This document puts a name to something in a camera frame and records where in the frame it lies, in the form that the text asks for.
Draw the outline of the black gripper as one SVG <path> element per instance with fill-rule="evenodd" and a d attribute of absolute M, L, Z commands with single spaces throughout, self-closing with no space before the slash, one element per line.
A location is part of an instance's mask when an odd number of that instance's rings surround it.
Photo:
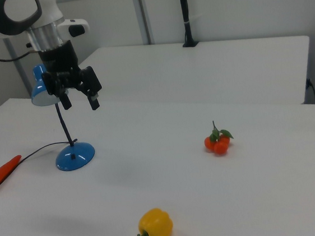
<path fill-rule="evenodd" d="M 92 110 L 100 106 L 98 92 L 102 85 L 91 66 L 81 70 L 72 42 L 65 41 L 52 50 L 38 52 L 46 71 L 42 74 L 47 93 L 60 100 L 63 108 L 68 110 L 72 104 L 66 88 L 80 89 L 86 95 Z"/>

